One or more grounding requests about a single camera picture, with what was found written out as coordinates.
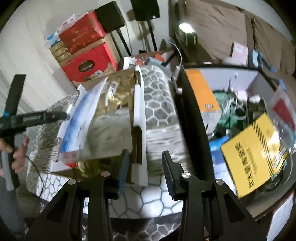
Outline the person left hand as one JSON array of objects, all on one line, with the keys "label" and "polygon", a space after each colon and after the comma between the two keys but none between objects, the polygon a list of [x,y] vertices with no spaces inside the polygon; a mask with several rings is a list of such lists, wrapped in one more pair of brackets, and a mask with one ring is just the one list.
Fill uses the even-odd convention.
[{"label": "person left hand", "polygon": [[[11,165],[11,168],[14,170],[16,174],[22,173],[22,171],[25,168],[25,161],[26,161],[26,154],[28,150],[28,145],[29,145],[30,139],[25,136],[22,146],[14,151],[13,154],[13,163]],[[12,153],[13,148],[6,143],[6,141],[1,138],[1,152],[3,153]]]}]

